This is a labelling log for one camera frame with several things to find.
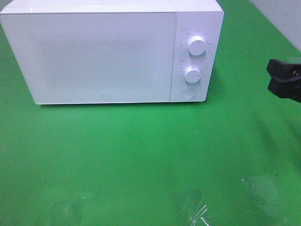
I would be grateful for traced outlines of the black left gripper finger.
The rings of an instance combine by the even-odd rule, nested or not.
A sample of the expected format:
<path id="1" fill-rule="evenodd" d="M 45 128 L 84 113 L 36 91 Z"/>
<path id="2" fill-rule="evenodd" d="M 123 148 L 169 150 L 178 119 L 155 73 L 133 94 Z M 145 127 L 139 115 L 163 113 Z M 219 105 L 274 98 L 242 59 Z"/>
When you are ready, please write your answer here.
<path id="1" fill-rule="evenodd" d="M 301 78 L 301 64 L 293 64 L 279 59 L 270 59 L 267 72 L 277 81 L 296 81 Z"/>

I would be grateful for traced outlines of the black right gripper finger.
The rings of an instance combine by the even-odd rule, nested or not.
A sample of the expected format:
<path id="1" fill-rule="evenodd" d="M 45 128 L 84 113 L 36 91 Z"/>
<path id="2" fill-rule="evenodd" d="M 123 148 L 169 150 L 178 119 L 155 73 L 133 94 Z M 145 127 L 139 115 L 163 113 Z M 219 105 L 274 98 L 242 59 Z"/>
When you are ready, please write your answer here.
<path id="1" fill-rule="evenodd" d="M 301 102 L 301 81 L 292 81 L 280 83 L 275 79 L 271 79 L 268 85 L 268 90 L 279 98 L 291 99 L 296 102 Z"/>

